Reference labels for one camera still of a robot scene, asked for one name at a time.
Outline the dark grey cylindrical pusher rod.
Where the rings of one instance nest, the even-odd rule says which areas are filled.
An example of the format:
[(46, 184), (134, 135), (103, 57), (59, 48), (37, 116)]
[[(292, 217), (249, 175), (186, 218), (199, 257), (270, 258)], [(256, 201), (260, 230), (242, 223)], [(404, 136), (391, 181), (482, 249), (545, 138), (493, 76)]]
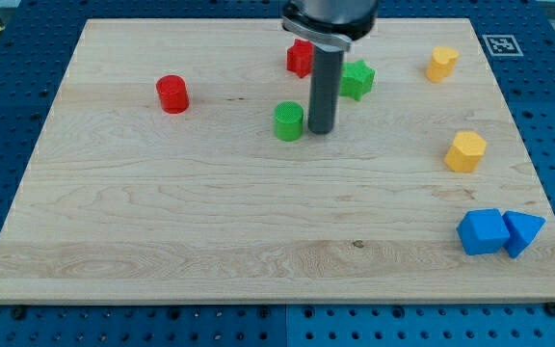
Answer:
[(342, 50), (313, 47), (307, 128), (314, 134), (326, 135), (334, 128), (343, 57)]

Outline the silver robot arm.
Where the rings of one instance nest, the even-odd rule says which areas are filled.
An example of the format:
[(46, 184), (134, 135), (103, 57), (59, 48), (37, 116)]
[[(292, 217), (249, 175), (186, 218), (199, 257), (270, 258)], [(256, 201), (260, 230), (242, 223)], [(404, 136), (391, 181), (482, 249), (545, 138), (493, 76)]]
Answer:
[(378, 0), (289, 0), (282, 28), (313, 45), (307, 128), (326, 135), (335, 124), (344, 54), (366, 36), (378, 16)]

